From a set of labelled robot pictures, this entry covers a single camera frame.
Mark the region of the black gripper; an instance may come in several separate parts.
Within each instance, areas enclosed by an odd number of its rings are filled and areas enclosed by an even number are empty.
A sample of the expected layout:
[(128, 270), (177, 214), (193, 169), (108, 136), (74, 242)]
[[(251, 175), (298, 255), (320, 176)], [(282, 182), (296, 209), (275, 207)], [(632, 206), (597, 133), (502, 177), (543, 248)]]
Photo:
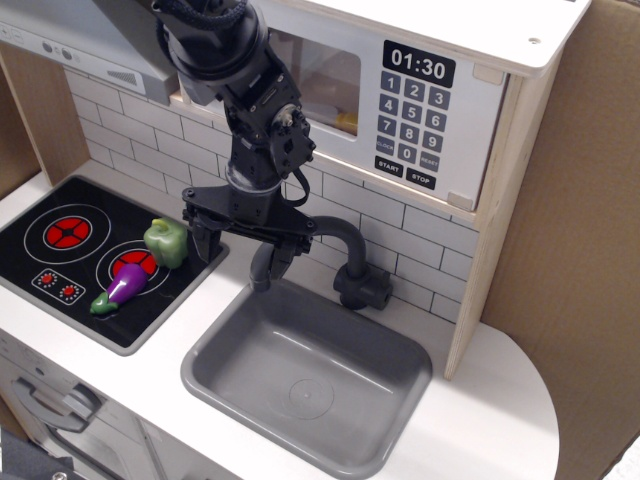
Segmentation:
[(282, 278), (301, 246), (311, 244), (316, 223), (275, 188), (266, 194), (243, 192), (229, 185), (190, 187), (182, 192), (184, 219), (189, 222), (197, 253), (212, 262), (220, 235), (231, 234), (277, 245), (271, 258), (272, 278)]

